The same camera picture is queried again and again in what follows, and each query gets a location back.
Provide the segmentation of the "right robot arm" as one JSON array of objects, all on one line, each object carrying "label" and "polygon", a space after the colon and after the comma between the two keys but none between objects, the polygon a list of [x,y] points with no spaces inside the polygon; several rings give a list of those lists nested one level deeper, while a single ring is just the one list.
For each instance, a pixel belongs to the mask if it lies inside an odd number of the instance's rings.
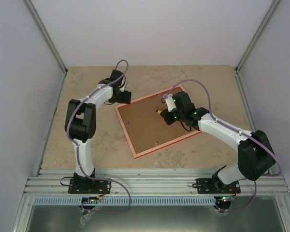
[{"label": "right robot arm", "polygon": [[236,164],[224,166],[212,175],[208,187],[215,192],[223,193],[241,179],[256,181],[276,163],[272,147],[263,131],[240,130],[215,119],[208,109],[196,108],[184,91],[174,95],[165,94],[161,101],[167,105],[167,109],[159,114],[167,125],[178,121],[185,129],[210,134],[237,152]]}]

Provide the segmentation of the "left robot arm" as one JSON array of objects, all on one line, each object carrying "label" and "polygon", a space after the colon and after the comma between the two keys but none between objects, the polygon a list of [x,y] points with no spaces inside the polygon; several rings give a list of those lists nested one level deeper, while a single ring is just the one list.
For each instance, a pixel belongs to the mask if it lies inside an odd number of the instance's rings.
[{"label": "left robot arm", "polygon": [[91,139],[96,132],[96,110],[104,104],[131,102],[131,92],[125,90],[125,74],[112,70],[109,78],[101,80],[97,87],[80,100],[72,99],[68,103],[65,131],[73,143],[76,169],[70,186],[85,193],[96,188],[95,168],[91,157]]}]

